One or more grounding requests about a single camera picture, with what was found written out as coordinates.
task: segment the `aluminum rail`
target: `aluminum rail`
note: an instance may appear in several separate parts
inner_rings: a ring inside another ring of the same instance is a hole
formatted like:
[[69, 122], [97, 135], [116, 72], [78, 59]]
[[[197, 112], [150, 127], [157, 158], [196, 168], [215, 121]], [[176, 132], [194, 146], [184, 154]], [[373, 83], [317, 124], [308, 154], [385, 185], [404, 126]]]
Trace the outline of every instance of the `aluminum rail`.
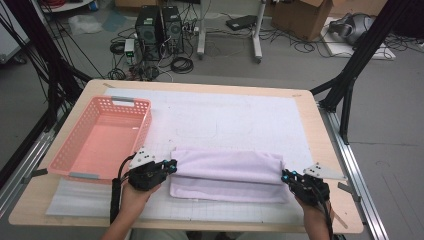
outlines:
[[384, 228], [383, 222], [377, 212], [377, 209], [372, 201], [371, 194], [368, 191], [367, 185], [364, 178], [362, 177], [361, 170], [356, 162], [355, 156], [353, 155], [352, 148], [350, 145], [346, 145], [343, 141], [342, 136], [339, 134], [340, 121], [336, 113], [326, 112], [324, 109], [322, 116], [326, 118], [329, 125], [331, 126], [331, 132], [334, 136], [335, 142], [338, 146], [339, 153], [341, 154], [344, 168], [349, 176], [350, 186], [353, 188], [354, 195], [359, 197], [359, 204], [364, 217], [368, 223], [369, 230], [376, 240], [388, 240], [386, 229]]

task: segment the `white bracket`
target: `white bracket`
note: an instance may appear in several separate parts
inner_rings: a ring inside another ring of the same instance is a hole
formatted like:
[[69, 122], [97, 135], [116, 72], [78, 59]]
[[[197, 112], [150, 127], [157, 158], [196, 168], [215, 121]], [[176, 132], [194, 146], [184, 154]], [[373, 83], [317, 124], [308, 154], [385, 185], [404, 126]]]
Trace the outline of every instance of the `white bracket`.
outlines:
[[131, 160], [129, 169], [139, 167], [151, 161], [155, 161], [155, 156], [151, 154], [149, 150], [146, 150], [143, 146], [137, 151], [133, 160]]
[[335, 180], [343, 180], [347, 181], [347, 177], [339, 172], [336, 172], [332, 169], [324, 167], [319, 163], [316, 163], [308, 168], [303, 170], [304, 174], [308, 174], [310, 176], [322, 179], [335, 179]]

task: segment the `white cloth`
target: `white cloth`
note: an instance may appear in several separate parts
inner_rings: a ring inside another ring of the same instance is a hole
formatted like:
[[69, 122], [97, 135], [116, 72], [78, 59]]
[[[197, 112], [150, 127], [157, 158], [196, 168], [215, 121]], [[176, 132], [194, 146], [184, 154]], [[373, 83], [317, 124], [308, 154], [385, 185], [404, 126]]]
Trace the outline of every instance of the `white cloth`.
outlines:
[[285, 203], [283, 157], [259, 151], [177, 148], [170, 194], [177, 198]]

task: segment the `pink plastic basket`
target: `pink plastic basket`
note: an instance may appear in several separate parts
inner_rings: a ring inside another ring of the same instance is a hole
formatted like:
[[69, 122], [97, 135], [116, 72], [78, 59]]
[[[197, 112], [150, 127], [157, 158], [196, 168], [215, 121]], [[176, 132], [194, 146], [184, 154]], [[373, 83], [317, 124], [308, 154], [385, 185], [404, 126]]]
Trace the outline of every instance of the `pink plastic basket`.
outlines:
[[152, 121], [150, 105], [146, 99], [93, 97], [48, 172], [70, 180], [110, 184], [124, 159], [143, 145]]

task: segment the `cardboard box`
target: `cardboard box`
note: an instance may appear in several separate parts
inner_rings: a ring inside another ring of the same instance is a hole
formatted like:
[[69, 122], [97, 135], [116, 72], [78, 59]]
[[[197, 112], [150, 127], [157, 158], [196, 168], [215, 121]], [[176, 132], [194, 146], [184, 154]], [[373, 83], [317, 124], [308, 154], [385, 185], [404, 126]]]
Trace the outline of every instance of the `cardboard box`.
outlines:
[[162, 5], [162, 1], [158, 0], [115, 0], [115, 6], [118, 8], [137, 8], [139, 9], [143, 5]]
[[387, 0], [347, 0], [346, 2], [333, 7], [330, 16], [343, 17], [346, 13], [365, 13], [371, 16], [378, 16]]
[[272, 26], [305, 41], [319, 36], [331, 8], [344, 0], [296, 0], [276, 4]]

